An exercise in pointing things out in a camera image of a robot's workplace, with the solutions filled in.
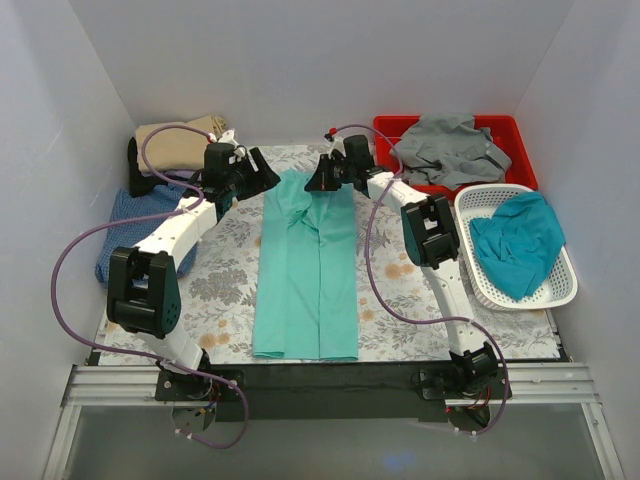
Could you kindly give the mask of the mint green t shirt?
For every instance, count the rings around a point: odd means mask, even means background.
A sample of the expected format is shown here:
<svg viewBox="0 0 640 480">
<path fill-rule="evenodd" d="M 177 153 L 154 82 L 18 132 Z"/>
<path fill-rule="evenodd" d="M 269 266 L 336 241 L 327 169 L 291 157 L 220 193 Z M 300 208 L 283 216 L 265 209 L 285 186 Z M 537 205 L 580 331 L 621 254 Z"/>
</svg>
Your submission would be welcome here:
<svg viewBox="0 0 640 480">
<path fill-rule="evenodd" d="M 353 191 L 313 193 L 287 170 L 264 196 L 253 354 L 284 360 L 358 358 Z"/>
</svg>

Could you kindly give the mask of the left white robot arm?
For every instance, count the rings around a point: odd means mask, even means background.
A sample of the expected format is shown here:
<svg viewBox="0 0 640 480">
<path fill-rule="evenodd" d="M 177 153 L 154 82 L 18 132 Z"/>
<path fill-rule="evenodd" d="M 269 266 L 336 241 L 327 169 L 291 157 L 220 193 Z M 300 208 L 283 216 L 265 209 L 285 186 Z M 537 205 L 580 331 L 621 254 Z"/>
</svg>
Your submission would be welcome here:
<svg viewBox="0 0 640 480">
<path fill-rule="evenodd" d="M 275 187 L 280 177 L 259 148 L 249 150 L 232 140 L 208 145 L 201 178 L 194 182 L 204 195 L 185 192 L 177 215 L 163 221 L 132 247 L 117 247 L 109 261 L 106 316 L 142 339 L 159 359 L 171 385 L 193 400 L 212 390 L 208 354 L 180 325 L 181 295 L 177 269 L 202 235 L 213 229 L 234 201 L 255 197 Z"/>
</svg>

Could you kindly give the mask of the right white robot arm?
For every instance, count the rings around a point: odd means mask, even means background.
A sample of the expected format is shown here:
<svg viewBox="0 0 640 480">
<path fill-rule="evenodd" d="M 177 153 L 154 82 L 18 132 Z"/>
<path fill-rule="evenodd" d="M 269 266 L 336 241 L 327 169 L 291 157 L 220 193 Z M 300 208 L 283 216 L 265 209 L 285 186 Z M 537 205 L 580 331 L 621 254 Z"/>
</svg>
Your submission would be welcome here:
<svg viewBox="0 0 640 480">
<path fill-rule="evenodd" d="M 389 169 L 376 164 L 363 135 L 341 138 L 325 135 L 330 142 L 305 190 L 336 192 L 350 185 L 374 203 L 365 234 L 365 263 L 375 283 L 370 240 L 377 210 L 386 206 L 401 220 L 405 252 L 427 279 L 443 318 L 452 373 L 444 384 L 464 397 L 475 397 L 498 373 L 499 363 L 490 339 L 474 322 L 473 310 L 461 280 L 460 238 L 447 198 L 428 195 L 404 183 Z"/>
</svg>

